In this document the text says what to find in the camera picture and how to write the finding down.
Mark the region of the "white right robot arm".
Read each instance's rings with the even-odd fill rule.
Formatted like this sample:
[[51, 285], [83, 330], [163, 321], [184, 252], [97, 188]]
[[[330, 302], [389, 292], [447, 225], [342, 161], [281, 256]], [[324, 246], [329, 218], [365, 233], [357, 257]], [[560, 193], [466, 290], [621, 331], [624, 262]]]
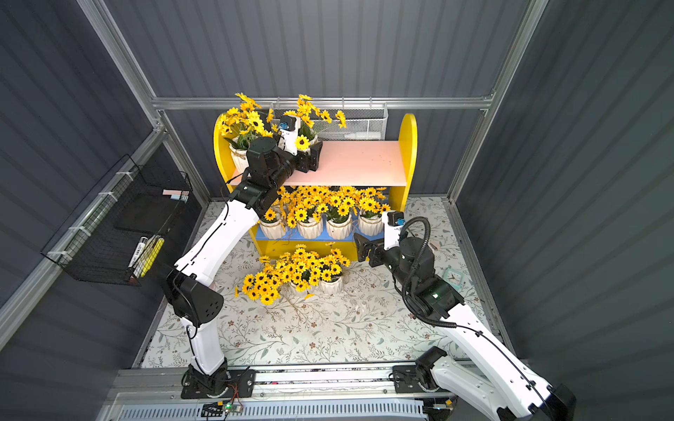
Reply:
[[572, 420], [577, 398], [565, 385], [551, 385], [519, 360], [484, 326], [463, 296], [435, 272], [425, 217], [387, 212], [384, 237], [354, 236], [357, 259], [386, 267], [407, 310], [449, 337], [480, 370], [475, 375], [440, 347], [415, 363], [421, 389], [448, 390], [491, 420]]

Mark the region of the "sunflower pot top shelf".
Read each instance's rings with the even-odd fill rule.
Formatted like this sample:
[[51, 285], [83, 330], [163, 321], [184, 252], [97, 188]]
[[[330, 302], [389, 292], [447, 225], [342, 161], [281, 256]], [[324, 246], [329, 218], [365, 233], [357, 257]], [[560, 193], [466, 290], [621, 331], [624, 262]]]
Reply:
[[238, 173], [249, 166], [247, 151], [252, 144], [264, 137], [272, 137], [274, 129], [271, 121], [274, 111], [267, 112], [253, 98], [243, 93], [236, 93], [240, 99], [239, 107], [232, 107], [221, 114], [215, 124], [217, 140], [225, 142], [226, 152], [230, 152], [233, 164]]
[[317, 252], [309, 251], [306, 245], [300, 244], [293, 252], [284, 253], [274, 268], [282, 284], [289, 284], [296, 292], [309, 293], [319, 286], [322, 263]]

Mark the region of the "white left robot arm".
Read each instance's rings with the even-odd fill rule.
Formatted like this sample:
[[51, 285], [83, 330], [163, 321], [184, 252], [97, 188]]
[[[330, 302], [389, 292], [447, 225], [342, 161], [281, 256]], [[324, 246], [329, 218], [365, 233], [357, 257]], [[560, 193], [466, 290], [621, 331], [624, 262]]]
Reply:
[[226, 369], [216, 326], [224, 298], [211, 288], [214, 277], [243, 235], [271, 209], [285, 182], [296, 172], [319, 168], [321, 150], [320, 142], [301, 151], [279, 147], [272, 138], [256, 140], [247, 150], [249, 166], [225, 208], [167, 277], [167, 301], [191, 345], [190, 368], [208, 380]]

